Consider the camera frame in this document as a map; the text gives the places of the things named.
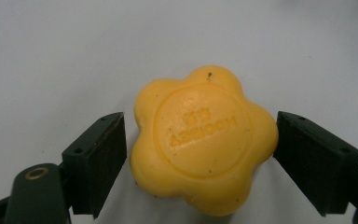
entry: raised lettering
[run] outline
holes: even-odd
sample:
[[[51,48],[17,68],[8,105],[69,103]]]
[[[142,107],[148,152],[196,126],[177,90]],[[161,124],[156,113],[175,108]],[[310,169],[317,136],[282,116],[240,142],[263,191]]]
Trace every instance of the raised lettering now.
[[[182,140],[181,141],[182,144],[186,144],[186,143],[190,142],[190,140],[191,140],[191,136],[190,136],[189,132],[187,132],[187,131],[180,132],[179,136]]]
[[[178,147],[181,145],[181,142],[179,141],[179,139],[176,137],[175,134],[173,134],[171,136],[171,147]]]
[[[207,135],[212,135],[215,132],[214,126],[212,124],[207,124],[203,127],[203,131]]]
[[[237,120],[235,119],[235,117],[232,117],[231,119],[226,119],[226,125],[228,127],[231,127],[231,125],[237,126]]]

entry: screw hole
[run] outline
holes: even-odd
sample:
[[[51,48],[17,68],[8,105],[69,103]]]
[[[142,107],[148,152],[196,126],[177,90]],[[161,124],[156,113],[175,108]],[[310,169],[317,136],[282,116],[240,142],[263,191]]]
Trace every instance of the screw hole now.
[[[83,152],[83,148],[77,148],[74,150],[75,153],[80,154]]]
[[[28,172],[25,175],[25,178],[29,179],[29,180],[35,180],[35,179],[45,176],[47,173],[48,173],[47,167],[37,167],[37,168],[34,168],[32,171]]]

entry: yellow flower-shaped object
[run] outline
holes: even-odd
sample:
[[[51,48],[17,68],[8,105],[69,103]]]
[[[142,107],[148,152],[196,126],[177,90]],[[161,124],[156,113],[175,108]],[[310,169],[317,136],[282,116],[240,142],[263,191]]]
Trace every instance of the yellow flower-shaped object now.
[[[246,200],[252,172],[273,153],[272,116],[248,101],[227,69],[204,66],[182,80],[159,79],[135,102],[140,135],[131,152],[139,186],[181,196],[201,212],[225,216]]]

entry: white background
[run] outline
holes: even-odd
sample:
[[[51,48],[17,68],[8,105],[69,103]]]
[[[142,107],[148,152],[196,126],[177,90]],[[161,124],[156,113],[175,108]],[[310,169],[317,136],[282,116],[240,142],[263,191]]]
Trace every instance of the white background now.
[[[292,112],[358,147],[358,0],[0,0],[0,199],[17,173],[61,153],[97,118],[132,108],[155,78],[206,64],[236,74],[276,118]],[[254,175],[233,216],[206,217],[182,199],[138,188],[128,161],[100,217],[73,223],[351,223],[320,217],[279,163]]]

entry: white table surface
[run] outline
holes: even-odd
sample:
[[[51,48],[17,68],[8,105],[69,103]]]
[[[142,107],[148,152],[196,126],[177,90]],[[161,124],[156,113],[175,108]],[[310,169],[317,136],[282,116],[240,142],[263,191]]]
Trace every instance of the white table surface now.
[[[101,116],[124,111],[130,155],[139,90],[206,64],[230,69],[274,118],[302,115],[358,147],[358,0],[0,0],[0,199]],[[126,161],[100,217],[72,221],[327,224],[353,212],[320,217],[269,159],[237,213],[207,217],[144,193]]]

